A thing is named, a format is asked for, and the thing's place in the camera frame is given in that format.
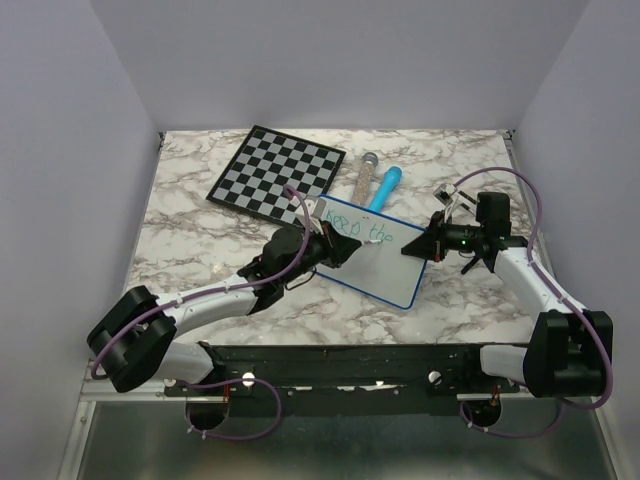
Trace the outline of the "blue framed whiteboard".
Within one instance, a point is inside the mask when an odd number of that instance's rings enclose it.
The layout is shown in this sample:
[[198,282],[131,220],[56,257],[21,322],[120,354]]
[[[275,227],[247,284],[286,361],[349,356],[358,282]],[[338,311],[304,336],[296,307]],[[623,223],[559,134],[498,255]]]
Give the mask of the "blue framed whiteboard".
[[426,262],[403,256],[400,250],[423,229],[328,195],[322,198],[326,200],[322,219],[340,234],[382,242],[362,246],[338,269],[320,265],[317,274],[399,309],[410,309]]

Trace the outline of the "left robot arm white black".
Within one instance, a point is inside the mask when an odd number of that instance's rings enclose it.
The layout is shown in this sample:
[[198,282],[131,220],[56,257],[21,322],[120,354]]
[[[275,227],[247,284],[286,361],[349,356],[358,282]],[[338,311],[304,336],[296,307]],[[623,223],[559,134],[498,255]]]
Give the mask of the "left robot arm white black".
[[339,268],[363,246],[323,221],[318,231],[278,229],[260,255],[217,284],[154,295],[144,285],[128,290],[87,336],[96,379],[119,392],[151,379],[184,380],[201,395],[214,393],[220,368],[201,345],[178,338],[210,323],[261,312],[283,298],[287,285],[318,265]]

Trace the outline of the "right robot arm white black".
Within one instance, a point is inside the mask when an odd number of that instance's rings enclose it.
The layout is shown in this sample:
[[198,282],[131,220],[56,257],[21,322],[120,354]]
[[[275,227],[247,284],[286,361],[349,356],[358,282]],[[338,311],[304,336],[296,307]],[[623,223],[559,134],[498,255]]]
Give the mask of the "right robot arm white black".
[[450,251],[471,255],[463,269],[483,262],[535,322],[525,347],[481,347],[479,357],[461,365],[462,384],[480,392],[501,377],[524,385],[537,398],[605,396],[611,378],[611,318],[573,300],[534,261],[527,240],[511,232],[508,195],[479,193],[475,219],[474,225],[456,225],[446,211],[437,211],[401,249],[404,256],[431,262],[444,260]]

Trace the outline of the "blue toy microphone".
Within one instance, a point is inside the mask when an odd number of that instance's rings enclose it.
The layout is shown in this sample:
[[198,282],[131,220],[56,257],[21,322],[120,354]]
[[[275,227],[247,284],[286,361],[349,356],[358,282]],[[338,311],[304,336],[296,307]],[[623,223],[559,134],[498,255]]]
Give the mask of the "blue toy microphone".
[[385,205],[388,197],[402,179],[402,169],[398,166],[390,167],[382,178],[368,209],[373,212],[380,212]]

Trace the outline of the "glitter tube silver cap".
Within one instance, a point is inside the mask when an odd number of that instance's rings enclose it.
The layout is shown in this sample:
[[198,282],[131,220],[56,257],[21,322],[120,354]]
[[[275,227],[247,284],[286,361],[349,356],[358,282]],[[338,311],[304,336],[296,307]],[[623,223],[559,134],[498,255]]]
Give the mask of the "glitter tube silver cap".
[[361,165],[351,195],[351,202],[363,206],[369,196],[370,184],[379,159],[374,152],[366,152],[361,158]]

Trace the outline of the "black grey chessboard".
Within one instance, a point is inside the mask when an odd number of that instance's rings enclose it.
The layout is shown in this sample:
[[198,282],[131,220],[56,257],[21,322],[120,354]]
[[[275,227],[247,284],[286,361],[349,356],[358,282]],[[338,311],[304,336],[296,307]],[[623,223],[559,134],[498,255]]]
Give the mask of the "black grey chessboard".
[[303,196],[327,193],[345,156],[337,148],[256,125],[206,199],[276,225],[299,225],[284,187]]

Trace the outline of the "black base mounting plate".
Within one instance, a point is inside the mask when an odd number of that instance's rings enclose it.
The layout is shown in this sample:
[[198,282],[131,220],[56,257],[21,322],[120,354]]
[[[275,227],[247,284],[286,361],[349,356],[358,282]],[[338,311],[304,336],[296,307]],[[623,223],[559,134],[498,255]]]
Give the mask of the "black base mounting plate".
[[151,379],[183,399],[198,424],[225,417],[453,415],[459,400],[497,413],[516,382],[481,369],[478,345],[113,348],[102,367],[119,392]]

